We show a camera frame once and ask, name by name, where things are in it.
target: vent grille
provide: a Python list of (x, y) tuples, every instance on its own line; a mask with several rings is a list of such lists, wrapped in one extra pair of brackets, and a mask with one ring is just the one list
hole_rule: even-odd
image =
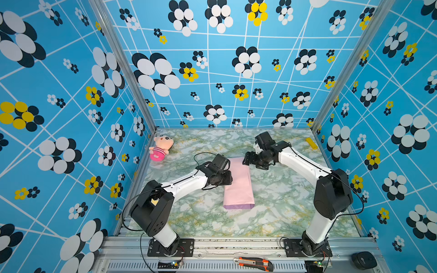
[[(273, 261), (273, 267), (275, 272), (306, 272), (305, 262), (300, 260), (292, 261)], [(148, 265), (156, 272), (163, 272), (158, 270), (158, 262), (150, 262)], [(108, 266), (107, 273), (112, 272), (144, 272), (144, 269), (149, 271), (143, 261), (134, 262), (132, 260), (111, 260)], [(165, 269), (166, 272), (205, 272), (215, 271), (219, 272), (241, 272), (248, 270), (259, 270), (255, 268), (239, 266), (233, 261), (221, 261), (221, 260), (187, 260), (184, 261), (183, 266), (177, 270)]]

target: orange utility knife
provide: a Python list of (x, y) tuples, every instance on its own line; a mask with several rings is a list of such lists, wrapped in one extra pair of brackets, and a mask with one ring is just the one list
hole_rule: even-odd
[(258, 268), (258, 269), (268, 271), (268, 272), (273, 271), (273, 264), (270, 261), (264, 260), (262, 258), (243, 258), (243, 257), (240, 257), (240, 258), (234, 258), (234, 262), (240, 266)]

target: doll face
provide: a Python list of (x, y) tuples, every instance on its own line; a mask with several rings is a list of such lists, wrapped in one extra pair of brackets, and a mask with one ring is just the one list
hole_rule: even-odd
[(174, 140), (168, 135), (158, 135), (153, 139), (156, 142), (156, 146), (161, 149), (168, 150), (173, 146)]

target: yellow object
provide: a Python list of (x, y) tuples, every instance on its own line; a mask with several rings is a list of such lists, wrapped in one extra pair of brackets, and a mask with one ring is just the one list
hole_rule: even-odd
[(317, 150), (318, 147), (311, 138), (306, 138), (305, 140), (306, 140), (306, 142), (308, 142), (308, 144), (311, 146), (311, 148), (313, 148), (314, 150)]

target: purple cloth edge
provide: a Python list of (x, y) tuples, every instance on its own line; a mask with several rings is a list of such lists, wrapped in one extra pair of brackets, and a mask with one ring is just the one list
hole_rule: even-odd
[(255, 204), (223, 205), (227, 210), (250, 210)]

